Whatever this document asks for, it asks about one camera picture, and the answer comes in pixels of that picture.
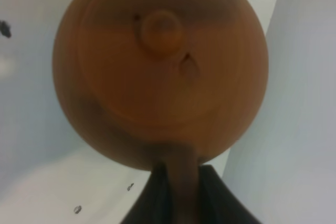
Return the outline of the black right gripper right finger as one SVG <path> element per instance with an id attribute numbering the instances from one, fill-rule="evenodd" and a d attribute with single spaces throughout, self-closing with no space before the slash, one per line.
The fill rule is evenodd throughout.
<path id="1" fill-rule="evenodd" d="M 260 224 L 228 189 L 213 166 L 200 166 L 199 175 L 200 223 Z"/>

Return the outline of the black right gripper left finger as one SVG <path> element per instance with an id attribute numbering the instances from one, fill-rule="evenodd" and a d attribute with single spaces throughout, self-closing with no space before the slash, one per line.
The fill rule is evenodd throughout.
<path id="1" fill-rule="evenodd" d="M 158 164 L 122 223 L 178 223 L 177 199 L 167 165 Z"/>

